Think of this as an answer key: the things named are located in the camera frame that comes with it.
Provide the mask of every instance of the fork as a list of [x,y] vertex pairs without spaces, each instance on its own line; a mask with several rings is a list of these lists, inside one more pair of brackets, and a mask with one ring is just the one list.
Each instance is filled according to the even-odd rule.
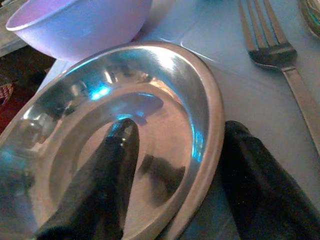
[[315,148],[320,156],[320,110],[295,67],[295,61],[298,55],[297,51],[288,42],[283,33],[269,0],[263,0],[263,2],[272,29],[269,29],[267,26],[258,0],[254,0],[255,10],[261,23],[262,34],[259,30],[258,22],[256,21],[254,10],[251,6],[251,0],[246,0],[246,2],[257,45],[256,47],[253,36],[249,30],[243,6],[239,1],[242,30],[248,54],[251,60],[258,66],[263,68],[275,68],[282,71],[289,83],[296,102],[298,103]]

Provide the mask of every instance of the metal plate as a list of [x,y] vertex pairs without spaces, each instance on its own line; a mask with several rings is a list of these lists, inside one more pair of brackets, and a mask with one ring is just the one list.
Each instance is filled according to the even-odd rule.
[[123,239],[182,232],[219,160],[224,113],[207,66],[168,43],[130,44],[75,65],[19,112],[0,138],[1,239],[30,235],[56,210],[75,172],[110,124],[131,118],[140,135]]

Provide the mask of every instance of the fork tines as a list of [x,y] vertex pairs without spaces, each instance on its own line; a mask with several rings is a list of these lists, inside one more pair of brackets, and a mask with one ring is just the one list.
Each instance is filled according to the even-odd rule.
[[[283,31],[280,27],[280,24],[278,23],[278,20],[277,20],[276,15],[271,7],[269,0],[263,0],[263,2],[265,5],[267,15],[270,19],[271,26],[272,26],[272,29],[275,34],[277,42],[274,40],[273,34],[271,33],[271,31],[269,30],[269,28],[267,26],[266,20],[263,16],[263,13],[261,11],[258,0],[254,0],[254,5],[255,5],[255,10],[258,15],[259,21],[261,23],[262,32],[263,32],[264,37],[260,33],[260,30],[258,27],[258,22],[256,20],[255,15],[254,15],[254,9],[252,8],[252,5],[251,5],[251,0],[246,0],[249,15],[250,15],[251,22],[252,22],[253,33],[255,35],[255,40],[256,40],[258,48],[262,49],[262,48],[272,47],[277,44],[287,43],[288,41],[286,39],[286,36],[283,33]],[[254,41],[252,39],[251,32],[249,30],[248,22],[246,21],[245,12],[242,7],[241,1],[239,1],[239,12],[240,12],[240,16],[241,16],[242,30],[243,30],[243,34],[244,34],[244,38],[245,38],[246,48],[249,51],[254,51],[254,50],[256,50],[256,47],[255,47]]]

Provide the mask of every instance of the fork handle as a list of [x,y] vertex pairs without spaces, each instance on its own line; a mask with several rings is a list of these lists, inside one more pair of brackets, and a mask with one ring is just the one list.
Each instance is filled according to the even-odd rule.
[[320,156],[320,109],[311,96],[297,69],[283,68],[282,72],[288,81],[293,95],[299,105],[303,118],[313,139],[315,148]]

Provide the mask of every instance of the white table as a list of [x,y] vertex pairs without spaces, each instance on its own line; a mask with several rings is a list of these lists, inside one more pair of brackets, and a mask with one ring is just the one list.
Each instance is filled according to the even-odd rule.
[[[296,0],[270,2],[287,39],[298,51],[297,69],[320,105],[320,40],[309,33]],[[262,140],[320,210],[320,158],[284,76],[250,61],[237,3],[154,0],[140,40],[171,42],[198,54],[221,89],[226,119],[245,124]],[[57,60],[40,88],[71,65]],[[182,239],[237,238],[218,173]]]

